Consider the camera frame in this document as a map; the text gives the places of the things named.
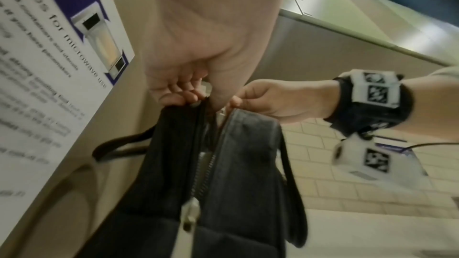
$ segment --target poster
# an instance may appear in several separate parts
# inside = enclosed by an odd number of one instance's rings
[[[113,0],[0,0],[0,244],[133,57]]]

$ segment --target bag handle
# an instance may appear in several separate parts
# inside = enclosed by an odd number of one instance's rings
[[[300,248],[304,246],[307,239],[307,219],[303,200],[301,199],[300,192],[296,186],[295,178],[293,176],[290,160],[288,159],[287,146],[285,144],[284,135],[281,134],[281,141],[279,150],[281,152],[282,167],[284,168],[286,179],[286,193],[290,201],[291,207],[289,208],[289,228],[288,236],[289,242],[295,247]]]
[[[153,136],[155,126],[150,129],[134,135],[129,135],[125,137],[115,138],[104,142],[97,146],[94,151],[92,151],[92,157],[97,162],[107,162],[116,158],[122,157],[132,157],[137,155],[143,155],[147,153],[148,146],[140,146],[136,148],[129,148],[125,150],[117,150],[121,146],[136,143],[150,139]]]

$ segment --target microwave image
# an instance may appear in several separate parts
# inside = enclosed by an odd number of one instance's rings
[[[99,3],[92,3],[71,17],[71,21],[89,41],[110,76],[116,78],[125,62],[105,22]]]

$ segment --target black backpack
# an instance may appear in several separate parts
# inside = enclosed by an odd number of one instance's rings
[[[306,214],[278,122],[236,109],[218,129],[207,107],[166,107],[153,128],[94,150],[99,162],[146,156],[77,258],[283,258],[285,240],[305,244]],[[148,147],[117,150],[148,138]]]

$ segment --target cable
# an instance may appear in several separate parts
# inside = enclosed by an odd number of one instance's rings
[[[408,146],[403,148],[399,153],[408,151],[410,149],[416,148],[416,147],[423,147],[423,146],[432,146],[432,145],[459,145],[459,142],[434,142],[434,143],[421,143],[421,144],[416,144],[412,146]]]

